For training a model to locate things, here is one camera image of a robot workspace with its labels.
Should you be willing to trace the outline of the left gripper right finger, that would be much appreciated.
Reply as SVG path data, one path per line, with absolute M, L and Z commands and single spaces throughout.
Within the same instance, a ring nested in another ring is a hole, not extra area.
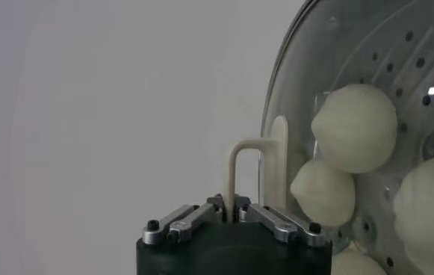
M 324 247 L 327 237 L 319 223 L 305 221 L 281 208 L 251 203 L 248 197 L 235 196 L 235 214 L 238 222 L 259 223 L 282 243 L 304 243 L 309 247 Z

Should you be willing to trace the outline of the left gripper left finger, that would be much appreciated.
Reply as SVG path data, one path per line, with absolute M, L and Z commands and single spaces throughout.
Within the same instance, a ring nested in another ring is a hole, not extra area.
M 149 220 L 141 240 L 147 245 L 159 245 L 170 239 L 176 243 L 189 241 L 204 223 L 219 223 L 224 218 L 223 196 L 217 194 L 198 205 L 183 205 L 158 220 Z

